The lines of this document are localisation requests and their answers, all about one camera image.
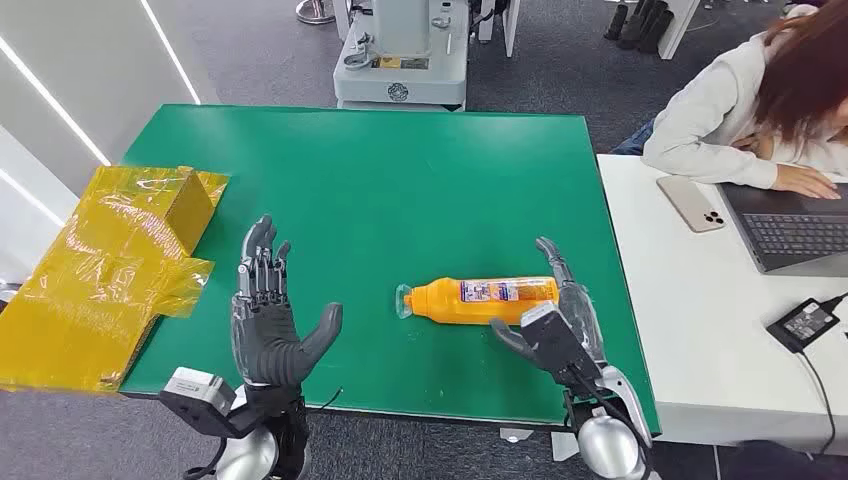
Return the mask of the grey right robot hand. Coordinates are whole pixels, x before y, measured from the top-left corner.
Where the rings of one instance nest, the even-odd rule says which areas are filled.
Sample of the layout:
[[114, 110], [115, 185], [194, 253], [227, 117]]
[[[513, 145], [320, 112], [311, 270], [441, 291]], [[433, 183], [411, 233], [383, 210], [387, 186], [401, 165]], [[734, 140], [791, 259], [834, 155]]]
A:
[[551, 373], [558, 382], [570, 365], [591, 379], [598, 378], [608, 362], [588, 291], [575, 280], [552, 240], [540, 236], [535, 245], [551, 267], [558, 299], [522, 313], [518, 331], [499, 318], [492, 318], [489, 325], [507, 348]]

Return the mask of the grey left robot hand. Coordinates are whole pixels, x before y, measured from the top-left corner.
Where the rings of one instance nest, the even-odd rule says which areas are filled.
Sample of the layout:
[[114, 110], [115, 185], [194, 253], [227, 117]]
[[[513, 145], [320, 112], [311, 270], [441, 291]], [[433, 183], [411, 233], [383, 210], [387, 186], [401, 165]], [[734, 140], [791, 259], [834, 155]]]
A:
[[343, 305], [327, 304], [317, 326], [298, 335], [287, 288], [290, 244], [275, 247], [276, 235], [264, 214], [243, 239], [231, 299], [232, 350], [247, 386], [298, 389], [340, 334]]

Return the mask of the person's right hand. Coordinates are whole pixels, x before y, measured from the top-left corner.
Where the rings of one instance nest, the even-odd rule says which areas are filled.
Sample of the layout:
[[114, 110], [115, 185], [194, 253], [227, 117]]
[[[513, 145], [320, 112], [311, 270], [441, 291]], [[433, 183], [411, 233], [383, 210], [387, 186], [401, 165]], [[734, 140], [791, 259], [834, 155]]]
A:
[[815, 199], [841, 199], [838, 188], [832, 180], [808, 167], [778, 164], [777, 177], [770, 189], [794, 192]]

